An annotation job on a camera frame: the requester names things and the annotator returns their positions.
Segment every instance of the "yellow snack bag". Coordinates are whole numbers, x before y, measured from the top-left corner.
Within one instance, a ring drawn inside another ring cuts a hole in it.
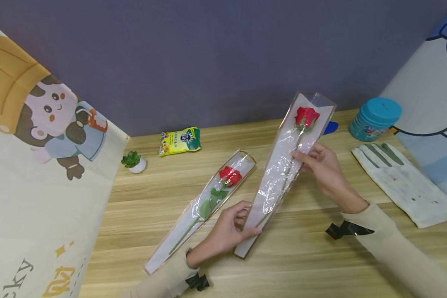
[[[200,129],[190,127],[178,132],[163,132],[159,156],[200,150]]]

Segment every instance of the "small potted plant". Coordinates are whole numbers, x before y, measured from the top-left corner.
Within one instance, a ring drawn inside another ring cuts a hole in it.
[[[121,163],[133,173],[140,173],[146,168],[146,161],[136,151],[129,151]]]

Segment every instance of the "white glove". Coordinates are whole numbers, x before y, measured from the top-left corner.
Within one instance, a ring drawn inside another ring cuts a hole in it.
[[[352,150],[366,173],[418,228],[447,221],[447,195],[390,144]]]

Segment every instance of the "yellow star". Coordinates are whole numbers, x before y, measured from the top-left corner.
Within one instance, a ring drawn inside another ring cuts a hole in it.
[[[65,246],[61,245],[60,248],[58,248],[57,250],[55,250],[56,253],[56,257],[59,257],[60,255],[64,254],[66,252],[65,250]]]

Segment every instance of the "teal lid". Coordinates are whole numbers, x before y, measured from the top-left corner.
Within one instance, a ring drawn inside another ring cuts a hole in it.
[[[375,97],[361,107],[360,113],[364,120],[372,125],[389,127],[399,120],[402,108],[392,99]]]

